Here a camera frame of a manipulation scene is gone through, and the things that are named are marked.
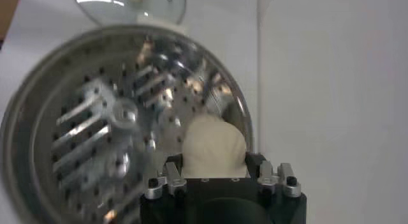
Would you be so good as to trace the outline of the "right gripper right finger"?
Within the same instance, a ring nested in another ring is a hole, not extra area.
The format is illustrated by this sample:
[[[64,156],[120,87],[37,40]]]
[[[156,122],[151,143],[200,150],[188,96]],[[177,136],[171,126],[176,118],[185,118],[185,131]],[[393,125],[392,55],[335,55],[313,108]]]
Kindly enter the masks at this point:
[[[271,162],[255,153],[246,153],[245,163],[249,177],[258,183],[261,191],[274,195],[280,186],[285,197],[301,197],[302,187],[290,163],[281,163],[274,172]]]

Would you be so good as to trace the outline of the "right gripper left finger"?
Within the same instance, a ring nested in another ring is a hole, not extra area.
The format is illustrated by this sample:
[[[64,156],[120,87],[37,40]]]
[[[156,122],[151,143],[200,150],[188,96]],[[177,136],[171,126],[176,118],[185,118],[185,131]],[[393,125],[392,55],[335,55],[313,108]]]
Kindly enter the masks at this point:
[[[181,175],[182,167],[182,154],[167,157],[161,169],[156,170],[154,175],[147,178],[145,198],[157,200],[163,196],[165,188],[173,197],[184,195],[187,191],[187,180]]]

